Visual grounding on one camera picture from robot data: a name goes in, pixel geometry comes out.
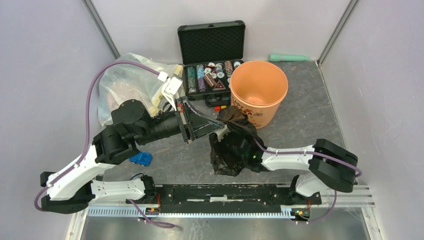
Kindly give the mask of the orange capybara trash bin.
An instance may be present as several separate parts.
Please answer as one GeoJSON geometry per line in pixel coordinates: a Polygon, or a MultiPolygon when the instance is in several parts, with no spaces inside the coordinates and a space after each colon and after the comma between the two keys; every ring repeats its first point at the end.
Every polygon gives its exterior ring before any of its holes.
{"type": "Polygon", "coordinates": [[[289,89],[288,78],[275,64],[251,60],[238,66],[229,81],[230,102],[256,129],[264,128],[275,116],[289,89]]]}

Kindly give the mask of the black trash bag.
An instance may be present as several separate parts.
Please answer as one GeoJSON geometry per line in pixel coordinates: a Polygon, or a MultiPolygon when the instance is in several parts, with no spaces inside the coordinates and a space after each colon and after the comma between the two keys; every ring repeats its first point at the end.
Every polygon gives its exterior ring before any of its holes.
{"type": "Polygon", "coordinates": [[[216,118],[227,126],[229,132],[219,137],[218,133],[209,135],[211,147],[210,163],[216,175],[237,176],[243,169],[259,173],[265,168],[260,164],[263,152],[254,138],[256,127],[249,122],[248,116],[236,106],[222,109],[216,118]]]}

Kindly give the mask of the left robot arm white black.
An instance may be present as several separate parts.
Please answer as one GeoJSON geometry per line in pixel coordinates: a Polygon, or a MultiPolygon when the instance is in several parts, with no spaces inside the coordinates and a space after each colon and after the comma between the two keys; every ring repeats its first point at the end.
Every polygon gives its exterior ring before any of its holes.
{"type": "Polygon", "coordinates": [[[89,141],[79,157],[58,172],[40,175],[42,190],[34,201],[37,210],[73,214],[94,203],[151,204],[158,192],[150,176],[114,182],[97,181],[96,176],[137,155],[138,146],[175,135],[191,143],[226,128],[195,109],[186,97],[176,99],[174,110],[160,111],[156,116],[150,116],[141,101],[130,99],[111,116],[113,123],[89,141]]]}

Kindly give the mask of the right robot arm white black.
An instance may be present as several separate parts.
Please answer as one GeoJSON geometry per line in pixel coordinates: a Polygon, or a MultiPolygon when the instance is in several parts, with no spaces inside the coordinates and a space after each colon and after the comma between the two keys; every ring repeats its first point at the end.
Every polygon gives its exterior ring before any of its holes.
{"type": "Polygon", "coordinates": [[[242,158],[251,171],[303,172],[293,178],[288,191],[289,199],[295,204],[302,204],[315,193],[328,189],[351,193],[355,179],[363,173],[355,154],[323,138],[299,148],[265,147],[255,138],[251,146],[252,150],[242,158]]]}

